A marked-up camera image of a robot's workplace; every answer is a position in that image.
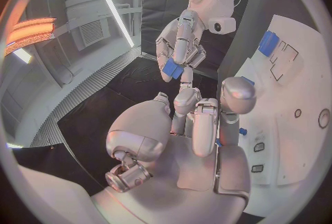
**humanoid robot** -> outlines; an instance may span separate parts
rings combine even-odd
[[[206,177],[211,178],[214,186],[209,195],[235,195],[248,201],[250,177],[245,154],[237,146],[238,117],[255,106],[255,88],[241,77],[230,77],[223,81],[218,101],[202,98],[199,89],[193,87],[193,69],[206,57],[204,48],[199,45],[203,31],[209,29],[217,34],[233,32],[233,10],[233,0],[189,0],[188,8],[178,19],[170,22],[156,40],[157,60],[163,80],[169,82],[172,79],[172,75],[165,70],[168,62],[183,69],[179,94],[174,100],[175,114],[171,120],[168,96],[160,92],[153,100],[124,111],[114,121],[108,132],[106,148],[109,155],[122,164],[106,173],[106,179],[117,192],[136,190],[136,186],[155,175],[161,179],[167,174],[167,168],[163,168],[161,173],[158,167],[164,166],[163,162],[171,158],[176,159],[178,164],[185,164],[183,167],[180,165],[177,188],[173,193],[181,189],[206,191],[190,181],[192,177],[199,179],[192,169],[188,169],[191,165],[186,165],[187,157],[190,157],[196,163],[202,161],[200,166],[195,167],[198,171],[204,170],[204,166],[212,168],[214,176]],[[216,150],[218,127],[220,143],[229,146],[224,148],[223,154]],[[179,148],[181,140],[186,140],[184,145],[190,142],[191,150],[182,149],[173,153],[172,146]],[[220,170],[221,164],[224,164],[224,171]],[[151,186],[155,184],[150,180],[143,185],[149,183]]]

